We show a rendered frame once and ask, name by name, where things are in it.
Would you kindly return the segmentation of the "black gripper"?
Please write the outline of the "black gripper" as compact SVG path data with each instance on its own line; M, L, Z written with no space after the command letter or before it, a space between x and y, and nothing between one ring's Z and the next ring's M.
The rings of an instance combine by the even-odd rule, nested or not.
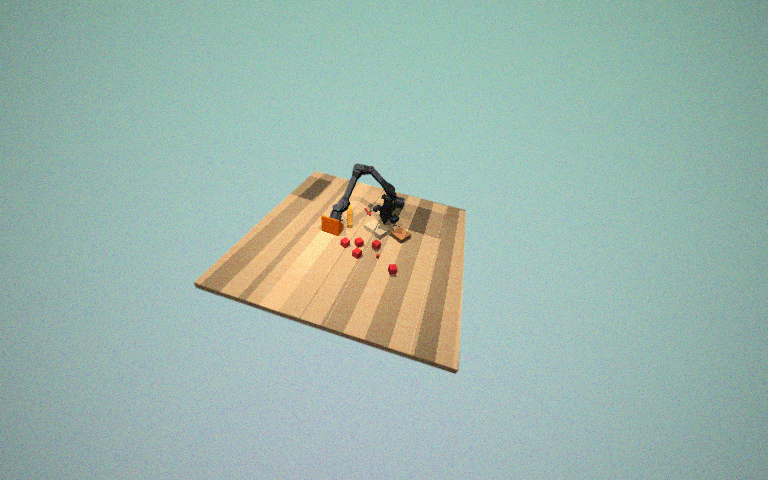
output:
M390 222L396 223L397 221L399 221L399 217L397 215L393 215L392 216L392 214L391 214L391 208L392 207L393 206L385 207L384 205L382 205L382 206L377 205L377 206L375 206L373 208L373 211L374 212L377 212L378 210L380 211L379 216L381 217L383 224L385 224L388 219L390 220Z

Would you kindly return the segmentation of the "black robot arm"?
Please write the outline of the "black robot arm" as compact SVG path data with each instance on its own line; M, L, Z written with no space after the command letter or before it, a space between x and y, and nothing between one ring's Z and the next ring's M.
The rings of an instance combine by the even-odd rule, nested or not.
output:
M337 204L332 206L332 211L330 213L329 218L335 219L335 220L341 220L341 215L344 211L346 211L349 208L349 205L351 204L349 201L349 198L352 194L352 191L356 185L357 180L361 177L361 175L367 175L371 174L378 183L383 187L385 193L387 195L382 195L381 199L384 199L383 205L385 207L391 207L391 213L395 210L395 208L402 208L404 206L404 200L405 198L397 197L395 193L395 187L388 183L376 170L373 166L367 166L363 164L355 164L352 171L352 177L349 181L349 184L345 190L344 195L340 198ZM393 203L394 201L394 203ZM393 204L392 204L393 203Z

